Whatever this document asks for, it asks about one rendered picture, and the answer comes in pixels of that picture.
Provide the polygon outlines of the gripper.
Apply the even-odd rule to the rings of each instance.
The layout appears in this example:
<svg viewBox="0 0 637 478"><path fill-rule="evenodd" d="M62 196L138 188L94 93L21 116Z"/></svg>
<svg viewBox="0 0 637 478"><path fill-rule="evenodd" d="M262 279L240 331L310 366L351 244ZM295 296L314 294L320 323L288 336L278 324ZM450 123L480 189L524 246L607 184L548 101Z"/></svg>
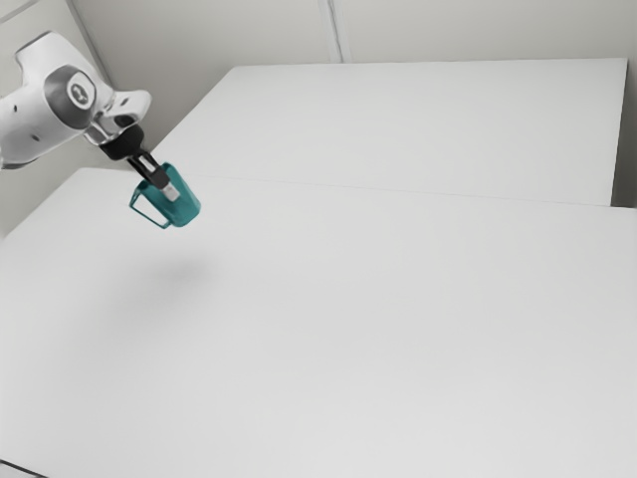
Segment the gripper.
<svg viewBox="0 0 637 478"><path fill-rule="evenodd" d="M149 187L163 194L168 201L176 201L179 191L172 184L166 170L143 147L144 132L138 125L132 125L115 139L100 145L101 151L111 160L127 159L132 168L142 177L142 190Z"/></svg>

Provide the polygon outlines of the teal faceted mug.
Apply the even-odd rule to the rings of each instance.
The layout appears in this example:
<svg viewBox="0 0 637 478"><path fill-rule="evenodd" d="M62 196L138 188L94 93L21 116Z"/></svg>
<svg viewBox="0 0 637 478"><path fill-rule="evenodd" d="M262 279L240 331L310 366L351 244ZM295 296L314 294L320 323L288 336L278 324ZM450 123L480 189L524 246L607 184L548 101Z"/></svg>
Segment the teal faceted mug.
<svg viewBox="0 0 637 478"><path fill-rule="evenodd" d="M128 207L161 229L169 226L183 227L199 214L201 203L172 164L164 162L161 169L166 173L169 191L173 192L175 197L168 198L162 189L143 179L134 189ZM161 221L153 219L136 206L140 197L161 216Z"/></svg>

